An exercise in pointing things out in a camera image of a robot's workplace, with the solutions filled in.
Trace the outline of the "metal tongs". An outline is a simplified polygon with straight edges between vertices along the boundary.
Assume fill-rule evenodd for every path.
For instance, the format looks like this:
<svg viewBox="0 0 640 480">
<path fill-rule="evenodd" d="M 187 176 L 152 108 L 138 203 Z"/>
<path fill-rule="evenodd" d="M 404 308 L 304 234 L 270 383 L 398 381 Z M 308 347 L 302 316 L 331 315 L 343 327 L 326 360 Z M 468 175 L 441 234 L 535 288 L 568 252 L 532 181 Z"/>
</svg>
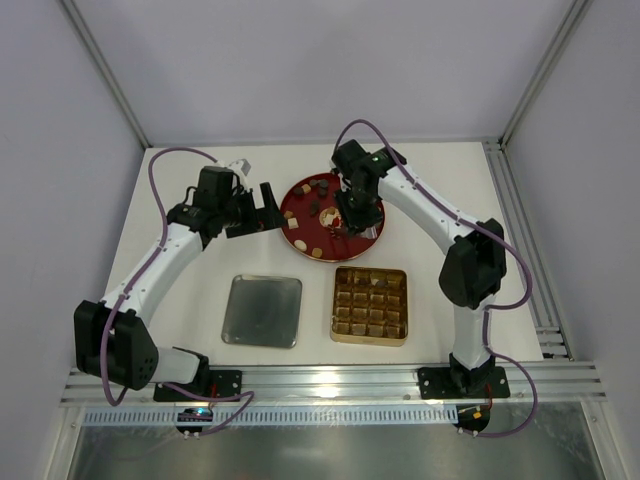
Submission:
<svg viewBox="0 0 640 480">
<path fill-rule="evenodd" d="M 331 224 L 329 226 L 330 234 L 336 239 L 365 239 L 367 241 L 375 241 L 379 234 L 376 227 L 368 227 L 363 230 L 354 230 L 349 228 L 345 223 L 339 225 Z"/>
</svg>

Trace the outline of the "silver square box lid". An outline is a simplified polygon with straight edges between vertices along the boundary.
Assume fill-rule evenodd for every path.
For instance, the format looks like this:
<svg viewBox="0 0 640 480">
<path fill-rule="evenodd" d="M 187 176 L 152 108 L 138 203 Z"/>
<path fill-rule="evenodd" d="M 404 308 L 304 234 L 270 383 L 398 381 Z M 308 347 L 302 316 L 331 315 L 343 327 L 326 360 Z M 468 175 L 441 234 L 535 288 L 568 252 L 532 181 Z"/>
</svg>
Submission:
<svg viewBox="0 0 640 480">
<path fill-rule="evenodd" d="M 221 331 L 229 345 L 291 349 L 297 343 L 303 285 L 282 276 L 237 275 Z"/>
</svg>

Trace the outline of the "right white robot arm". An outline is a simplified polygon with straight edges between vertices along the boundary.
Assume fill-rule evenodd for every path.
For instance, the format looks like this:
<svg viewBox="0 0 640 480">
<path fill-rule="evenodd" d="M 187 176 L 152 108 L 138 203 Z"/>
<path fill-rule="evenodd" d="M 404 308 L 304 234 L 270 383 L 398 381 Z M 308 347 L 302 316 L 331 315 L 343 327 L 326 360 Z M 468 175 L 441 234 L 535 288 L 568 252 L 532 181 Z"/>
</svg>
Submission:
<svg viewBox="0 0 640 480">
<path fill-rule="evenodd" d="M 366 151 L 350 140 L 334 150 L 331 161 L 342 186 L 333 197 L 343 229 L 362 235 L 383 220 L 378 204 L 402 211 L 444 254 L 438 284 L 454 308 L 454 346 L 444 385 L 460 396 L 485 391 L 495 357 L 485 347 L 484 308 L 506 275 L 502 225 L 494 219 L 463 223 L 453 206 L 419 180 L 406 159 L 392 148 Z"/>
</svg>

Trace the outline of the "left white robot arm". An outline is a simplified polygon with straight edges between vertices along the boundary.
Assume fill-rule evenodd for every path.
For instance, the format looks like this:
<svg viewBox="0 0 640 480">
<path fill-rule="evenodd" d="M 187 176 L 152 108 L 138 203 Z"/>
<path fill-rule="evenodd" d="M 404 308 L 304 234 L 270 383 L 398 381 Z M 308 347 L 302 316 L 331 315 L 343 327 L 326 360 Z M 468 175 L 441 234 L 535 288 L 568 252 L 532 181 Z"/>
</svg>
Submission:
<svg viewBox="0 0 640 480">
<path fill-rule="evenodd" d="M 164 296 L 210 242 L 220 234 L 236 238 L 279 229 L 286 220 L 269 183 L 259 186 L 257 207 L 242 169 L 206 166 L 183 202 L 162 211 L 159 238 L 117 288 L 97 302 L 83 301 L 74 312 L 77 368 L 139 391 L 148 384 L 175 384 L 198 395 L 208 380 L 206 356 L 158 347 L 149 332 Z"/>
</svg>

